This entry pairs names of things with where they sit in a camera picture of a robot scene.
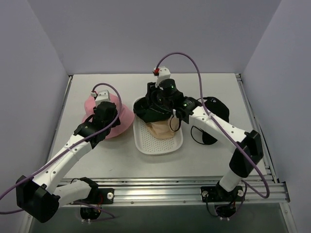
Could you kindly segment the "black cap green brim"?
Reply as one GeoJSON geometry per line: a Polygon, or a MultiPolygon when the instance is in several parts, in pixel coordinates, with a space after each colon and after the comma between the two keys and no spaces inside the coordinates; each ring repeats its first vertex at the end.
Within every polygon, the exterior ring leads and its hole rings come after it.
{"type": "Polygon", "coordinates": [[[149,104],[145,97],[135,101],[133,106],[134,114],[145,123],[153,123],[168,120],[172,114],[154,104],[149,104]]]}

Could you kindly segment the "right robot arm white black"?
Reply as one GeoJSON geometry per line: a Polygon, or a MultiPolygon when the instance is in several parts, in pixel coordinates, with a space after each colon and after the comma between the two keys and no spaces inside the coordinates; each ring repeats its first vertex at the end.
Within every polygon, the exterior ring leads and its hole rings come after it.
{"type": "Polygon", "coordinates": [[[240,183],[255,171],[267,186],[258,163],[263,159],[260,134],[242,130],[219,117],[206,105],[203,95],[199,100],[185,96],[176,87],[175,80],[168,78],[147,84],[146,100],[149,106],[156,106],[190,126],[203,130],[220,142],[231,153],[228,171],[214,187],[214,199],[230,201],[238,196],[240,183]]]}

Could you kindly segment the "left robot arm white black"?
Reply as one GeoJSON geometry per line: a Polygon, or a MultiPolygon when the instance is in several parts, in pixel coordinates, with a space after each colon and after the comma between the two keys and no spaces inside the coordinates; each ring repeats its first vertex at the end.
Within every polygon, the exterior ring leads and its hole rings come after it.
{"type": "Polygon", "coordinates": [[[120,124],[119,107],[103,101],[78,125],[63,148],[31,178],[21,176],[16,184],[17,205],[41,223],[49,221],[58,208],[76,201],[87,204],[101,200],[96,182],[87,177],[59,186],[72,167],[120,124]]]}

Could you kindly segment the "black NY baseball cap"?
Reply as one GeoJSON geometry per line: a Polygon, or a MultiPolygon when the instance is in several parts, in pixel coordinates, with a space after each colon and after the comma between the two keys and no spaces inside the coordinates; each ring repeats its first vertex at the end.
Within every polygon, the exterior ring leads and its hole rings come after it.
{"type": "MultiPolygon", "coordinates": [[[[222,120],[229,122],[229,109],[228,107],[221,102],[218,98],[216,97],[203,97],[204,100],[204,105],[214,114],[216,114],[218,117],[220,117],[222,120]]],[[[190,129],[190,135],[192,139],[200,144],[200,145],[213,145],[215,144],[218,140],[214,137],[212,137],[210,134],[206,133],[202,129],[192,126],[190,129]],[[197,141],[192,133],[192,130],[196,129],[201,133],[201,142],[197,141]]]]}

